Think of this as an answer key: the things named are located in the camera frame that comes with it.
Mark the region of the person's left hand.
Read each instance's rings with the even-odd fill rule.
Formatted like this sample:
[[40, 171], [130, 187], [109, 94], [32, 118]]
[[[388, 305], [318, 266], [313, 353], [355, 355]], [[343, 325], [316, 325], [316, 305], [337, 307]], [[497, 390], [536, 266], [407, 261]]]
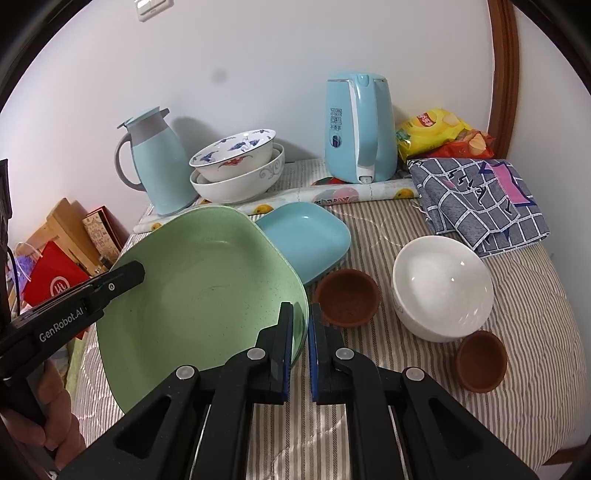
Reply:
[[9, 409], [1, 410], [1, 418], [15, 440], [52, 451], [55, 466], [61, 471], [85, 449], [85, 440], [78, 419], [71, 412], [70, 395], [51, 360], [45, 361], [37, 397], [46, 414], [43, 426]]

